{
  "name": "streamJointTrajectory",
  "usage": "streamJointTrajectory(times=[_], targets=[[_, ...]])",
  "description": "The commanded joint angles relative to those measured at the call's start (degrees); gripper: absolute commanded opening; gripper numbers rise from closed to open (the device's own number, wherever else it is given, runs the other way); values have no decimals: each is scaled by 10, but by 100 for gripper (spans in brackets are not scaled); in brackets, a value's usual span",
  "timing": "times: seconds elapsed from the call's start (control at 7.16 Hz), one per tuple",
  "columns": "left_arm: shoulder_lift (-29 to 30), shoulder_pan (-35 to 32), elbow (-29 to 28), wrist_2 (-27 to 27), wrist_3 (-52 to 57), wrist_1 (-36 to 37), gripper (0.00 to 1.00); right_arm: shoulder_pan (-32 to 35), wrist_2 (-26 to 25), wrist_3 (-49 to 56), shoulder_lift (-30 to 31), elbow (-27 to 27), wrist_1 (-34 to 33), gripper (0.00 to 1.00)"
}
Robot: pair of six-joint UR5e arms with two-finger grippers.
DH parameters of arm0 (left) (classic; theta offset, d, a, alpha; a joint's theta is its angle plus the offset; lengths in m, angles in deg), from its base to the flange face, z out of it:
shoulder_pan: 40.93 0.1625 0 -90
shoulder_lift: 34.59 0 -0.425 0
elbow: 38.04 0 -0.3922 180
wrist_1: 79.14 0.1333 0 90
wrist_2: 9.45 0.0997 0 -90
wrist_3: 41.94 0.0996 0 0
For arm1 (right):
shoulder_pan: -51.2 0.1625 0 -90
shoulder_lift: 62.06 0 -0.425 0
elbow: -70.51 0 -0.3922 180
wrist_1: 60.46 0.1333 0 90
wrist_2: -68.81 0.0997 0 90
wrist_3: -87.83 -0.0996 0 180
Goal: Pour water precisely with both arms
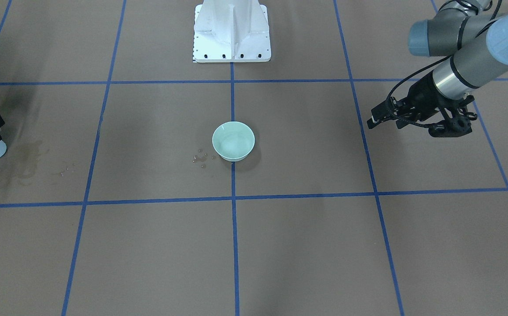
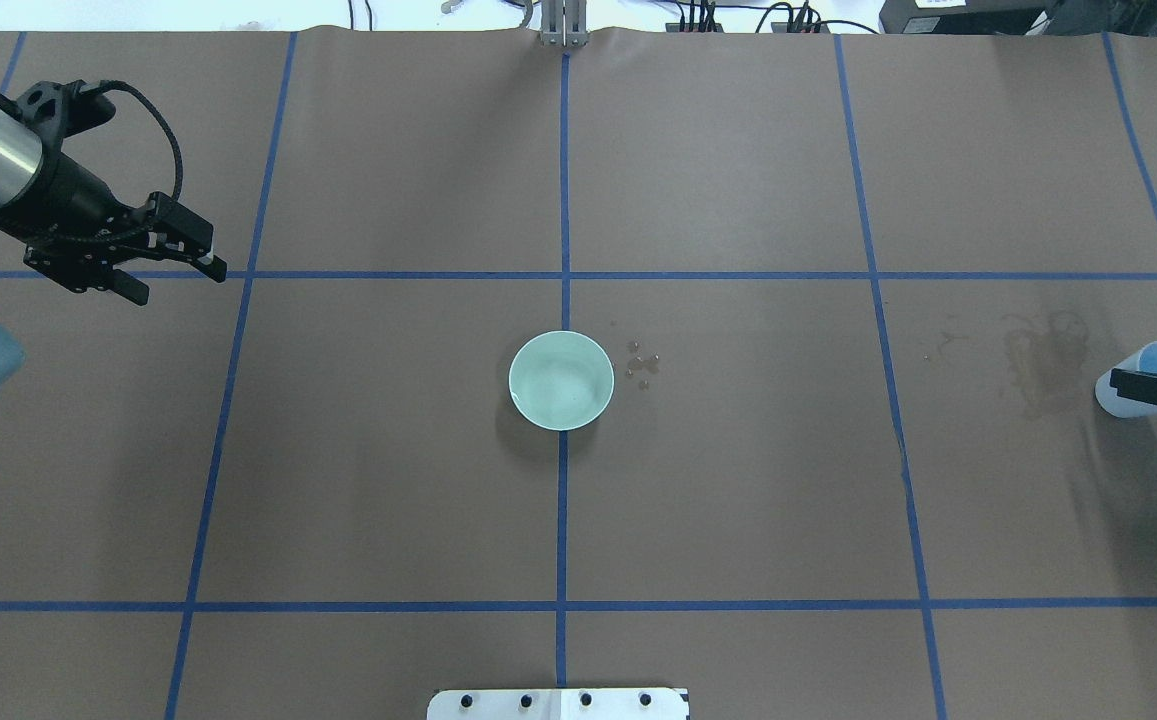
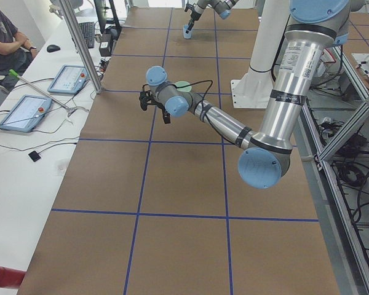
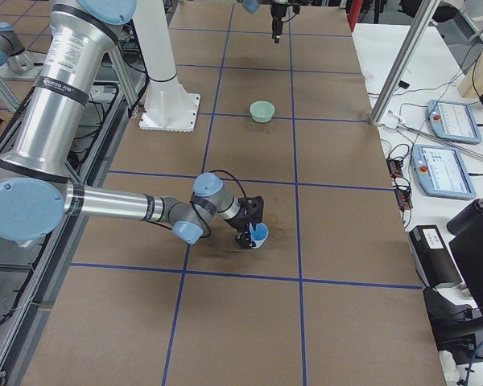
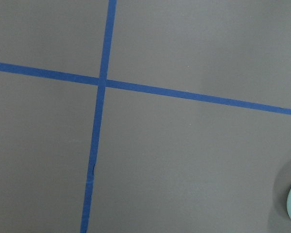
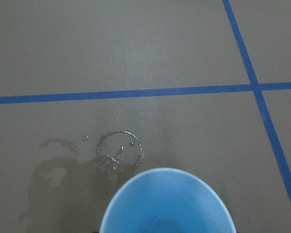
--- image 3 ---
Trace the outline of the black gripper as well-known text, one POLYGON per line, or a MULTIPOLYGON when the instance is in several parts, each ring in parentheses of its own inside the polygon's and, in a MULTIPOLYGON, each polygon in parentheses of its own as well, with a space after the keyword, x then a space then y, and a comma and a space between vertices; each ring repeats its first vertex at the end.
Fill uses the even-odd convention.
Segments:
POLYGON ((198 21, 203 14, 203 8, 200 7, 197 3, 190 4, 189 2, 187 2, 184 11, 187 12, 189 10, 191 11, 191 14, 190 20, 186 27, 186 33, 189 33, 192 30, 194 22, 198 21))
POLYGON ((143 111, 147 111, 148 106, 157 106, 162 111, 162 119, 164 124, 170 124, 170 114, 165 109, 164 105, 156 101, 155 96, 150 90, 143 90, 140 92, 139 96, 140 107, 143 111))

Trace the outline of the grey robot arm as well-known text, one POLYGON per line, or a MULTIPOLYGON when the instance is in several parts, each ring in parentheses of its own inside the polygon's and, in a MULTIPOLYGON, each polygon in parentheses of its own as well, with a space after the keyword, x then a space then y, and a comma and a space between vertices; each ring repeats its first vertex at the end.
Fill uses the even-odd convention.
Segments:
POLYGON ((192 31, 192 28, 197 22, 204 10, 210 6, 223 20, 228 18, 231 14, 231 9, 238 3, 236 0, 198 0, 195 4, 186 3, 184 7, 184 11, 191 11, 190 19, 187 25, 184 26, 184 32, 189 34, 192 31))
POLYGON ((275 186, 290 167, 290 138, 322 52, 346 42, 346 23, 352 8, 351 1, 290 1, 285 29, 288 45, 257 132, 202 95, 181 91, 168 80, 161 66, 146 72, 149 90, 140 93, 141 108, 156 105, 173 117, 193 113, 226 141, 243 149, 237 167, 244 182, 258 189, 275 186))

